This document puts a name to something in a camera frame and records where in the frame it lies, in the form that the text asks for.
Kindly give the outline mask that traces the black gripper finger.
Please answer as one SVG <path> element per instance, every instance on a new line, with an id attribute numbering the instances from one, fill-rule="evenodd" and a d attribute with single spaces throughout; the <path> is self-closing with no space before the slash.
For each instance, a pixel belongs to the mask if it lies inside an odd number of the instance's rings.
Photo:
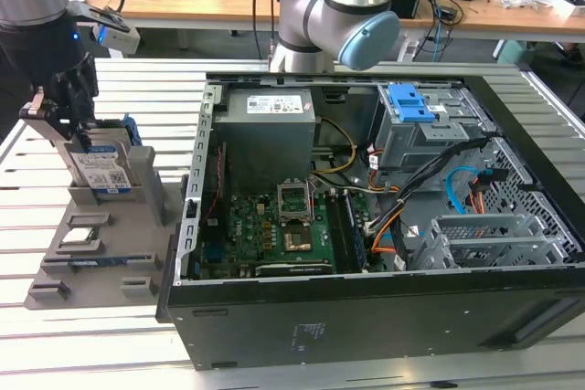
<path id="1" fill-rule="evenodd" d="M 47 140 L 70 140 L 74 134 L 69 118 L 62 117 L 61 108 L 42 88 L 20 109 L 19 118 Z"/>
<path id="2" fill-rule="evenodd" d="M 56 102 L 72 123 L 94 119 L 94 101 L 99 94 L 93 58 L 83 59 L 73 69 L 55 78 Z"/>

